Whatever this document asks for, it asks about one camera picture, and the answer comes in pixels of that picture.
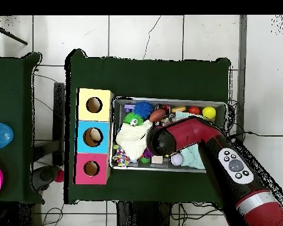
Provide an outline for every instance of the gray plastic bin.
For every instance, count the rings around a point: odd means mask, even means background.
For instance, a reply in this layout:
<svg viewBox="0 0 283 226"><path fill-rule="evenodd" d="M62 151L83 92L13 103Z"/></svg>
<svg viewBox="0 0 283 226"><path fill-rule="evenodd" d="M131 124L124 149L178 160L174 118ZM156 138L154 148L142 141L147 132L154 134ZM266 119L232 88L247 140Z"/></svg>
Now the gray plastic bin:
<svg viewBox="0 0 283 226"><path fill-rule="evenodd" d="M136 104L140 101L147 101L154 106L157 104L164 105L169 104L171 107L179 107L185 106L186 108L197 106L200 109L212 106L216 109L216 118L215 118L215 125L221 129L224 129L226 125L226 120L228 117L228 106L224 102L212 102L212 101L182 101L178 99L150 99L150 98L122 98L118 97L113 99L112 106L114 108L114 117L111 126L111 147L110 147L110 166L114 169L122 169L122 170L150 170L150 171L186 171L186 172L206 172L205 170L200 170L197 168L191 167L181 167L181 166L174 166L169 162L169 158L163 158L162 164L143 164L141 162L137 163L129 163L126 167L118 167L117 163L112 160L112 157L115 155L116 150L113 149L113 146L116 144L116 135L117 130L123 123L124 117L126 113L124 111L125 104Z"/></svg>

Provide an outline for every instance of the blue cup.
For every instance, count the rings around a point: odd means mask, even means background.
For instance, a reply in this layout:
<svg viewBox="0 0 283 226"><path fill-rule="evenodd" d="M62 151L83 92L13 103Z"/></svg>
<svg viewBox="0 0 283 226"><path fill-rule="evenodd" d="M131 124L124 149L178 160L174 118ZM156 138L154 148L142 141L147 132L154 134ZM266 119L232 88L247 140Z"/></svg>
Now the blue cup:
<svg viewBox="0 0 283 226"><path fill-rule="evenodd" d="M0 123L0 148L3 148L9 144L13 138L14 132L12 129L3 123Z"/></svg>

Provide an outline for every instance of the light blue cloth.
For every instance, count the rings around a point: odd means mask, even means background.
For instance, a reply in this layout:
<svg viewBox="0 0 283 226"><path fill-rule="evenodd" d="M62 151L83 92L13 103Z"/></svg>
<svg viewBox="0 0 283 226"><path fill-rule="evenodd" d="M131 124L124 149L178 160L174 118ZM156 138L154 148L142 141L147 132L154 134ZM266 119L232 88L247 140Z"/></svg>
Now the light blue cloth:
<svg viewBox="0 0 283 226"><path fill-rule="evenodd" d="M190 114L188 112L176 112L175 121L187 118L192 115L203 118L201 115ZM183 157L183 162L181 164L182 167L193 167L200 170L205 169L205 166L203 165L203 162L198 152L197 144L182 149L180 153Z"/></svg>

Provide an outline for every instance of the green table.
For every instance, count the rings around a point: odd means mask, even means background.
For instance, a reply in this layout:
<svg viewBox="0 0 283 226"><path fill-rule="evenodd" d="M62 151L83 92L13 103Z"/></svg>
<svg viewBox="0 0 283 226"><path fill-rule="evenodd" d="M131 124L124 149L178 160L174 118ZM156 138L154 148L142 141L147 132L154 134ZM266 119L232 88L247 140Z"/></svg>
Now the green table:
<svg viewBox="0 0 283 226"><path fill-rule="evenodd" d="M30 53L24 58L0 58L0 122L14 131L14 139L0 149L4 184L0 201L41 203L30 184L32 144L32 72L41 58Z"/></svg>
<svg viewBox="0 0 283 226"><path fill-rule="evenodd" d="M77 88L94 88L108 89L115 96L227 102L230 64L226 58L216 62L86 58L82 50L73 50L65 61L66 93L70 93L70 108L65 108L65 147L70 150L65 155L65 161L69 160L65 201L212 201L219 204L204 173L112 169L107 185L73 185L75 98Z"/></svg>

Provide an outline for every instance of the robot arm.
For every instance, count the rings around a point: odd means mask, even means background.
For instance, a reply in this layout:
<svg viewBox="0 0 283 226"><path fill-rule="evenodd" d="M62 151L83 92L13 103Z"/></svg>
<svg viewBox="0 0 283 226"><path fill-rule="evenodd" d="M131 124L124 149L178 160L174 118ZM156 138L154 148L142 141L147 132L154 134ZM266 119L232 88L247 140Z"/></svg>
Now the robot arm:
<svg viewBox="0 0 283 226"><path fill-rule="evenodd" d="M192 116L155 127L147 135L154 155L195 143L230 226L283 226L283 207L216 126Z"/></svg>

